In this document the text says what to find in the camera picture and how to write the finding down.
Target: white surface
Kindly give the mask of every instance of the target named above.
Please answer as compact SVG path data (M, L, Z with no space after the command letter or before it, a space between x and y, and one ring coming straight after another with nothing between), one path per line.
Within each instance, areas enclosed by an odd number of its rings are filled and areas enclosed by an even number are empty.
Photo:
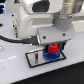
M38 1L42 1L42 0L21 0L24 8L28 13L34 13L32 11L32 7L33 4ZM49 0L49 2L50 2L50 6L47 13L56 13L62 9L63 0Z
M0 22L4 25L0 28L0 35L15 39L12 24L12 19L15 17L11 17L11 14L0 15ZM74 39L68 41L65 47L64 53L67 57L66 60L30 69L25 53L32 49L37 49L38 47L13 44L0 40L0 46L3 47L3 51L0 52L0 84L13 83L61 67L82 62L84 61L83 45L84 33L76 34Z

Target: white machine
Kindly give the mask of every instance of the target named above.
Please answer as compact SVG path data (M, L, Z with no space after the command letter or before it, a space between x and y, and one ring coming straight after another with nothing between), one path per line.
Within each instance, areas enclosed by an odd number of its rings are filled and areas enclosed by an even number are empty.
M5 7L7 13L0 15L0 84L84 61L83 0L7 0Z

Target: screw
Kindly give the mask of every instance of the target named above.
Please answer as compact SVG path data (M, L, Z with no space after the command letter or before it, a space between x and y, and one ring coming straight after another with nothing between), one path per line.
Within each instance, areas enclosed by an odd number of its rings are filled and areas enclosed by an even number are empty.
M43 39L46 39L46 36L43 36Z
M14 15L12 14L12 17L14 17Z
M0 23L0 27L2 27L3 26L3 24L2 23Z
M2 46L0 46L0 52L2 52L3 51L3 47Z
M66 34L65 34L65 33L63 33L62 35L63 35L63 36L65 36Z

